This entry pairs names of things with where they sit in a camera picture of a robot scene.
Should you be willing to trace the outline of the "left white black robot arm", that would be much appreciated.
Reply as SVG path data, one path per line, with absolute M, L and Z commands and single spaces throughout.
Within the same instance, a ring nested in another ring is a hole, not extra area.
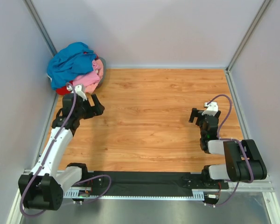
M 70 163 L 61 174 L 57 171 L 80 120 L 100 116 L 104 112 L 98 97 L 92 94 L 91 98 L 94 105 L 77 93 L 63 97 L 63 106 L 52 123 L 50 138 L 41 157 L 30 173 L 22 174 L 18 180 L 21 211 L 36 209 L 43 213 L 45 210 L 58 210 L 64 193 L 73 185 L 84 187 L 88 184 L 87 166 L 83 163 Z

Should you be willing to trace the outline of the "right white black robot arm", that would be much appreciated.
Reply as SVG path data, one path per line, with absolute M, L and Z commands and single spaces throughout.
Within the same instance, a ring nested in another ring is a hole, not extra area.
M 217 137 L 220 111 L 214 115 L 192 108 L 189 122 L 200 128 L 200 148 L 207 154 L 223 155 L 225 164 L 204 166 L 201 183 L 212 188 L 218 180 L 249 182 L 267 178 L 267 169 L 254 140 L 220 140 Z

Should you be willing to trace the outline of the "blue t shirt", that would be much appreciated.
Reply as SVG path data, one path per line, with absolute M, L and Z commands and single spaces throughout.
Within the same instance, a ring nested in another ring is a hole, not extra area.
M 82 42 L 75 42 L 59 51 L 49 62 L 47 75 L 53 90 L 64 87 L 80 75 L 92 71 L 92 62 L 97 58 L 93 50 Z

